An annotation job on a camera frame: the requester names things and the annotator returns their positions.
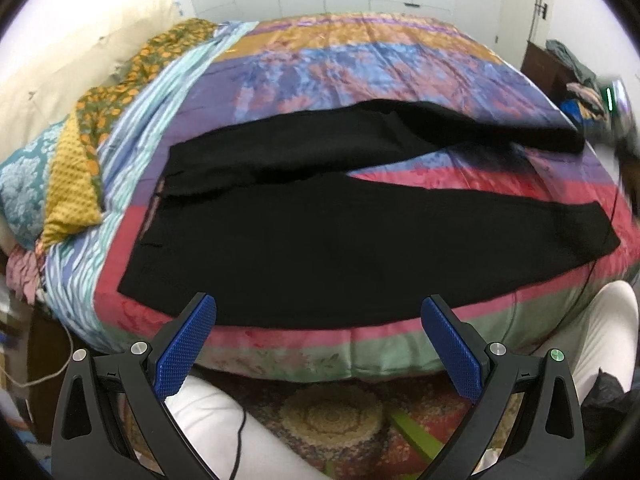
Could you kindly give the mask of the teal floral pillow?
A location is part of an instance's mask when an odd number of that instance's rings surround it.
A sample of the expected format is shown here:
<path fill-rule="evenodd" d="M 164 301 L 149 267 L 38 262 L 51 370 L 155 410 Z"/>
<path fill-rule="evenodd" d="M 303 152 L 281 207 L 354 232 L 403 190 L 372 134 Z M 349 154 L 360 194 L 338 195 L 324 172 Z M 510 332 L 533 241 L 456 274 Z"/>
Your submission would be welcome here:
<path fill-rule="evenodd" d="M 35 248 L 43 229 L 50 166 L 63 126 L 50 126 L 1 164 L 1 213 L 27 249 Z"/>

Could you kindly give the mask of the grey garment on nightstand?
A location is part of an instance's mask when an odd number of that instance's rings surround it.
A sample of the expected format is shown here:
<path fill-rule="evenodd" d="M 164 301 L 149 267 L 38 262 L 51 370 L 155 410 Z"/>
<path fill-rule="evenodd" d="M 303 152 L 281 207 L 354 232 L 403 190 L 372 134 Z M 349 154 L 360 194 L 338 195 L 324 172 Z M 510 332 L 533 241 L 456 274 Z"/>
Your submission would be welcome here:
<path fill-rule="evenodd" d="M 546 49 L 573 72 L 580 84 L 592 88 L 596 86 L 597 75 L 585 64 L 582 64 L 578 57 L 561 41 L 548 39 L 546 41 Z"/>

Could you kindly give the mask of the black pants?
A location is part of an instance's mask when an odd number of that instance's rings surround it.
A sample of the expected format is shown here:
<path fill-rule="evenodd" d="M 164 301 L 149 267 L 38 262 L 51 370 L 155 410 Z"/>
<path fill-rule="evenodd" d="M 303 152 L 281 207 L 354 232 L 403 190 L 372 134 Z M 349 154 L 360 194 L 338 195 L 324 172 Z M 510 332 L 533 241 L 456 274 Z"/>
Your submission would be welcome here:
<path fill-rule="evenodd" d="M 220 128 L 174 145 L 119 291 L 180 313 L 199 292 L 219 322 L 337 330 L 415 318 L 544 282 L 620 241 L 597 203 L 565 205 L 355 177 L 444 148 L 576 155 L 567 127 L 488 124 L 430 103 L 374 100 Z"/>

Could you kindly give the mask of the white trousers left leg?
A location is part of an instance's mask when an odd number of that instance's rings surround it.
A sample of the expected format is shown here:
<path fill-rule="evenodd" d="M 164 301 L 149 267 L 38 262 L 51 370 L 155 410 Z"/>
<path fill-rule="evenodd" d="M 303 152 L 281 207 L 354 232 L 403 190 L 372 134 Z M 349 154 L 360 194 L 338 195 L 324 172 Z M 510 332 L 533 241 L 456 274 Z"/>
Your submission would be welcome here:
<path fill-rule="evenodd" d="M 221 479 L 323 479 L 228 393 L 188 376 L 165 405 L 190 445 Z"/>

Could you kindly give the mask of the dark wooden nightstand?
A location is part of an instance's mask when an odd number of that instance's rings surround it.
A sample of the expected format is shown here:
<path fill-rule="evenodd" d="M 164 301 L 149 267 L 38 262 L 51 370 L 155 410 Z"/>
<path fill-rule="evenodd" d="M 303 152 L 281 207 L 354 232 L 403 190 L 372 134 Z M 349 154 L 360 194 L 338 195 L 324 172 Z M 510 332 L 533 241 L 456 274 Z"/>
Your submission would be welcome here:
<path fill-rule="evenodd" d="M 568 99 L 566 86 L 578 81 L 574 70 L 532 42 L 527 44 L 521 72 L 556 105 Z"/>

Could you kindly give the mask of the white trousers leg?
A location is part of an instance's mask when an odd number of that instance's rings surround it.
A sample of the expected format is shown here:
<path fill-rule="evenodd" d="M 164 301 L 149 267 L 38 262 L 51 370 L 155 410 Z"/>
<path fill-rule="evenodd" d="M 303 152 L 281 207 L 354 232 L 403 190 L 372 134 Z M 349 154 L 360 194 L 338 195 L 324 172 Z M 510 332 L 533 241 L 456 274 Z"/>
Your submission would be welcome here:
<path fill-rule="evenodd" d="M 323 479 L 228 393 L 188 376 L 165 405 L 190 445 L 221 479 Z"/>
<path fill-rule="evenodd" d="M 577 399 L 582 402 L 603 372 L 631 390 L 639 336 L 638 300 L 631 284 L 606 284 L 574 321 L 540 344 L 523 349 L 542 356 L 557 348 L 564 353 Z"/>

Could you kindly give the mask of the blue white striped sheet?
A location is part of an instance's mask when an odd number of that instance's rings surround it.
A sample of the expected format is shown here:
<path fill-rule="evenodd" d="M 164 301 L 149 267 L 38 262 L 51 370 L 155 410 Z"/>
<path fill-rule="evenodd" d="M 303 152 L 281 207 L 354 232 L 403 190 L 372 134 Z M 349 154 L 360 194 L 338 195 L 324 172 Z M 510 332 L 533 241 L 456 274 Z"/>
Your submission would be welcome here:
<path fill-rule="evenodd" d="M 169 123 L 208 66 L 252 32 L 253 22 L 223 22 L 213 37 L 164 68 L 114 123 L 99 146 L 103 170 L 102 221 L 44 250 L 46 304 L 56 317 L 93 349 L 124 348 L 128 337 L 111 334 L 99 320 L 94 293 L 108 251 L 132 194 Z"/>

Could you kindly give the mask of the patterned floor rug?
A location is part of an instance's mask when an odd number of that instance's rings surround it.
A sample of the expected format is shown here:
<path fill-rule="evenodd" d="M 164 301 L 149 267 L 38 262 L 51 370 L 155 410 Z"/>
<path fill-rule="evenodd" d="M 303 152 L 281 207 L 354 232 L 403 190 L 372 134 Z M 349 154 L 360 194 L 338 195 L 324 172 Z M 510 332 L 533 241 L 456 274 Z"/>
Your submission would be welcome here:
<path fill-rule="evenodd" d="M 444 373 L 386 382 L 275 382 L 199 368 L 308 464 L 335 479 L 415 479 L 427 461 L 392 426 L 401 411 L 439 442 L 470 404 Z"/>

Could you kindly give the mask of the yellow floral blanket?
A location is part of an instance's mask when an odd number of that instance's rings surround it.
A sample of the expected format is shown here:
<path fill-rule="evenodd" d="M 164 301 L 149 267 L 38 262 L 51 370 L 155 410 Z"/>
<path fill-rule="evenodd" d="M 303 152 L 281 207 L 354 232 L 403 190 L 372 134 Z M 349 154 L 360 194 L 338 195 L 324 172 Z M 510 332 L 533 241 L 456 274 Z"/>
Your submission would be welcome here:
<path fill-rule="evenodd" d="M 189 18 L 148 40 L 114 84 L 86 91 L 68 114 L 53 156 L 39 243 L 44 250 L 102 221 L 103 170 L 98 148 L 114 123 L 160 72 L 202 44 L 217 26 Z"/>

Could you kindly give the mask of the basket with clothes pile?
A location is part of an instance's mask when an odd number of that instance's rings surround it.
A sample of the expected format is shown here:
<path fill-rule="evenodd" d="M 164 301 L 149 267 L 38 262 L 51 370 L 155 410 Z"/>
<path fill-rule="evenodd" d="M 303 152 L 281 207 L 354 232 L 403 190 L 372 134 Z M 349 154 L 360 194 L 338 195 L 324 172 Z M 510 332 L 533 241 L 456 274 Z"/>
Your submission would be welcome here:
<path fill-rule="evenodd" d="M 610 113 L 602 96 L 579 82 L 569 82 L 565 86 L 565 96 L 559 108 L 577 127 L 607 129 L 611 125 Z"/>

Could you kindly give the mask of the white bedroom door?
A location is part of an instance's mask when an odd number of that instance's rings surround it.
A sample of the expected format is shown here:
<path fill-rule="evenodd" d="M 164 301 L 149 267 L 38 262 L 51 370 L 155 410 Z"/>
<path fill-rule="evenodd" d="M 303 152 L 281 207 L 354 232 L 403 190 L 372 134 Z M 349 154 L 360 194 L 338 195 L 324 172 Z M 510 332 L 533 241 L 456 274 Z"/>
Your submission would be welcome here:
<path fill-rule="evenodd" d="M 546 45 L 554 0 L 501 0 L 495 51 L 518 70 L 527 44 Z"/>

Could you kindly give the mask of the cream padded headboard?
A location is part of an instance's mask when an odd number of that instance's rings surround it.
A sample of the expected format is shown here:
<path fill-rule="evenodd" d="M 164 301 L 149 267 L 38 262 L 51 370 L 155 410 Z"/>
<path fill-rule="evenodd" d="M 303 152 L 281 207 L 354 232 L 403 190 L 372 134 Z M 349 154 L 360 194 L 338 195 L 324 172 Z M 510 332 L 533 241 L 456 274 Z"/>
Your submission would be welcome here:
<path fill-rule="evenodd" d="M 63 47 L 1 81 L 1 158 L 59 122 L 84 92 L 113 79 L 116 70 L 154 36 L 182 20 L 174 0 L 149 0 L 142 6 L 89 15 L 99 32 L 74 39 L 62 32 Z"/>

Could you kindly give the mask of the white trousers right leg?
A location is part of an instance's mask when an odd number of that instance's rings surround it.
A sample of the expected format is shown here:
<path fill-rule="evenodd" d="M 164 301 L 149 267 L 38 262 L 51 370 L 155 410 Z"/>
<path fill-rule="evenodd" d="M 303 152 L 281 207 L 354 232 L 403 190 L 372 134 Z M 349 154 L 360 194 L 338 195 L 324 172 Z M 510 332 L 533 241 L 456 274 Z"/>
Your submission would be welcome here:
<path fill-rule="evenodd" d="M 631 390 L 639 336 L 638 300 L 631 284 L 606 284 L 574 321 L 540 344 L 523 349 L 542 356 L 557 348 L 564 353 L 577 399 L 582 402 L 603 372 Z"/>

